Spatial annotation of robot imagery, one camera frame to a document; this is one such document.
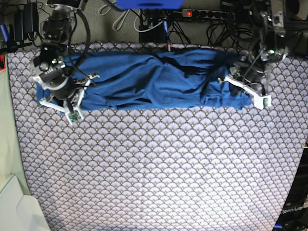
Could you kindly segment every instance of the scale pattern fabric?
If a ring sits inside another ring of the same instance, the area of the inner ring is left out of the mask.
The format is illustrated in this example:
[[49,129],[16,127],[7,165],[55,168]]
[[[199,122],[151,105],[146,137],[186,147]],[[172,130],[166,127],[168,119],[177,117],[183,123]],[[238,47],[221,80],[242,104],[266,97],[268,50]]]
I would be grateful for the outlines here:
[[272,230],[308,135],[307,62],[269,67],[273,107],[262,111],[107,109],[70,127],[54,110],[36,109],[34,55],[9,54],[8,68],[27,183],[52,231]]

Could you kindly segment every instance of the blue cloth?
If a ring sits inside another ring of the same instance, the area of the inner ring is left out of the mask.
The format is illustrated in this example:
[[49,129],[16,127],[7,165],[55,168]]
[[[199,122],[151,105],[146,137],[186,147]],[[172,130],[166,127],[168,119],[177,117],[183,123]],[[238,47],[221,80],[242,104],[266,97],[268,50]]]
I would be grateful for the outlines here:
[[[80,69],[98,73],[96,88],[88,88],[82,101],[83,110],[103,108],[154,109],[194,106],[232,106],[251,104],[248,95],[218,77],[229,74],[238,55],[215,50],[181,53],[137,53],[103,51],[89,53]],[[74,78],[83,79],[76,73]],[[37,99],[48,97],[37,84]]]
[[124,9],[179,9],[183,0],[118,0]]

